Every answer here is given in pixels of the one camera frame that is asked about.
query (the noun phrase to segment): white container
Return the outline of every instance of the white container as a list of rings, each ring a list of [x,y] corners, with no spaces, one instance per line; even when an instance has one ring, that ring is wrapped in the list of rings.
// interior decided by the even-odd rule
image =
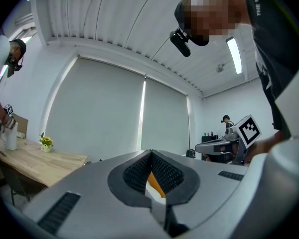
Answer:
[[[18,132],[18,123],[15,123],[15,126],[13,129],[4,129],[5,134],[5,148],[9,150],[15,150],[16,149],[16,133]]]

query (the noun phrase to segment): window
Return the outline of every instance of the window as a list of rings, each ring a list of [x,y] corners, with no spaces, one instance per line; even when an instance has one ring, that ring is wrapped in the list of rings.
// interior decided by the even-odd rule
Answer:
[[[187,97],[146,78],[141,149],[184,155],[189,145]]]
[[[35,27],[31,27],[27,30],[22,31],[16,39],[21,39],[24,43],[27,43],[34,35],[36,34]],[[8,69],[7,65],[4,65],[0,71],[0,82],[2,80],[3,75],[5,74],[6,70]]]
[[[91,161],[134,152],[143,88],[143,75],[78,58],[55,95],[45,134],[59,151],[85,154]],[[78,112],[89,119],[78,118]],[[82,137],[81,129],[89,133]]]
[[[139,121],[139,130],[138,130],[138,141],[136,144],[136,151],[141,150],[142,144],[142,130],[143,130],[143,114],[144,114],[144,98],[145,98],[145,88],[146,88],[146,81],[143,84],[143,92],[142,92],[142,99],[141,99],[141,109],[140,109],[140,121]]]

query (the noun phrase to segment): person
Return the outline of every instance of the person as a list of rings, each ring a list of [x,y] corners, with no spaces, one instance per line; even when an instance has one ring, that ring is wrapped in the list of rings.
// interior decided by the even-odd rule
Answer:
[[[18,71],[21,68],[21,65],[18,65],[20,59],[23,59],[23,56],[26,52],[25,43],[16,39],[12,42],[8,40],[4,35],[0,35],[0,71],[3,65],[8,65],[7,76],[10,77],[14,74],[15,71]],[[7,116],[0,103],[0,121],[2,125],[12,129],[15,125],[15,120],[13,117]]]
[[[228,35],[239,24],[252,27],[256,68],[278,132],[256,141],[245,162],[288,139],[275,100],[299,69],[299,0],[182,0],[174,15],[187,38],[200,46],[207,45],[211,35]]]
[[[231,122],[230,118],[228,115],[225,115],[223,117],[223,120],[221,121],[222,123],[225,122],[226,124],[226,129],[225,129],[225,134],[228,134],[229,128],[232,127],[234,124]]]

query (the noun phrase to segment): cardboard box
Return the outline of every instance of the cardboard box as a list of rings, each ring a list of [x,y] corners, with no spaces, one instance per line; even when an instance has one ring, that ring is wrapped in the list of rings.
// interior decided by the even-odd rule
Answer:
[[[25,136],[26,136],[26,130],[27,130],[27,127],[28,127],[28,120],[17,115],[17,114],[14,114],[13,115],[14,119],[16,122],[18,122],[18,132],[20,133],[24,133]]]

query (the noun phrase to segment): black t-shirt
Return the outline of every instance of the black t-shirt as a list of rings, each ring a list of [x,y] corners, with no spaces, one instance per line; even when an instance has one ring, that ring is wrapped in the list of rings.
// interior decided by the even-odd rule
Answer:
[[[274,128],[289,136],[275,104],[299,69],[299,0],[246,0],[256,67],[271,105]]]
[[[234,125],[234,124],[232,124],[231,122],[228,122],[228,123],[226,124],[225,134],[228,134],[228,132],[229,132],[229,128],[232,127],[233,125]]]

